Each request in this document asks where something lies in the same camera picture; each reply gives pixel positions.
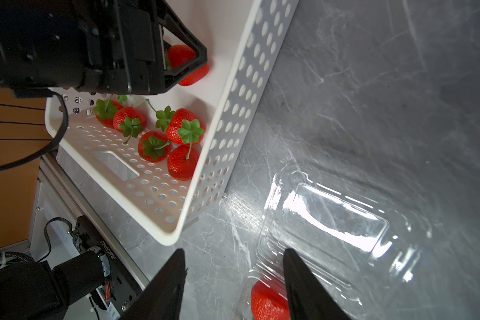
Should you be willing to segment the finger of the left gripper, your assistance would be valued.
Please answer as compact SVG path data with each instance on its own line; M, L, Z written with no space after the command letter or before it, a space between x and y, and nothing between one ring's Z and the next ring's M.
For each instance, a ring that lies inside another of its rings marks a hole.
M208 75L207 48L178 18L166 1L156 1L159 24L175 35L181 44L164 48L171 69L171 83L191 86Z

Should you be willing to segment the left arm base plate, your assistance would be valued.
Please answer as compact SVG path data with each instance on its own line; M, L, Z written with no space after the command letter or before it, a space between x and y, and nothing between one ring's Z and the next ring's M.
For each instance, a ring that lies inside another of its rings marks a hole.
M149 280L115 237L94 226L82 215L77 218L73 244L80 254L93 252L101 263L103 281L91 292L96 307L117 319L133 306Z

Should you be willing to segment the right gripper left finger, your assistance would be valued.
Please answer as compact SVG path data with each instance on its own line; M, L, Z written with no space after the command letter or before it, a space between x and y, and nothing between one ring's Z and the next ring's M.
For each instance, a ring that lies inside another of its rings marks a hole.
M179 319L186 277L185 252L177 249L121 318Z

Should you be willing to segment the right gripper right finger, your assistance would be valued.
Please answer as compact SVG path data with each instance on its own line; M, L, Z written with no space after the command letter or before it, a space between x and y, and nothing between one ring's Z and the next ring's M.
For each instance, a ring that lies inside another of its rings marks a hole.
M284 251L283 273L292 319L349 319L292 248Z

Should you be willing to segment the clear plastic clamshell container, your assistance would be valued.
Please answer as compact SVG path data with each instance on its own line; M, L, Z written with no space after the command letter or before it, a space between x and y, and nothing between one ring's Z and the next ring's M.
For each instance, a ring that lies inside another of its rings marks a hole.
M431 237L430 222L400 201L313 165L287 164L273 178L256 263L232 317L253 318L257 284L285 299L283 255L292 248L350 318L385 319Z

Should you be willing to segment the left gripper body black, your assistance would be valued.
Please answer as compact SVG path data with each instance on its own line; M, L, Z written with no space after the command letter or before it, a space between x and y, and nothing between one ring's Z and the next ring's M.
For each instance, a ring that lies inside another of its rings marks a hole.
M0 1L0 87L167 91L148 1Z

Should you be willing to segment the white perforated plastic basket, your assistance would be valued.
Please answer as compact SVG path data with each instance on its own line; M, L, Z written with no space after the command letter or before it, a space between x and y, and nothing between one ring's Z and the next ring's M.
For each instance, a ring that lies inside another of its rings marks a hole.
M97 1L101 75L58 92L61 140L163 245L224 192L296 1Z

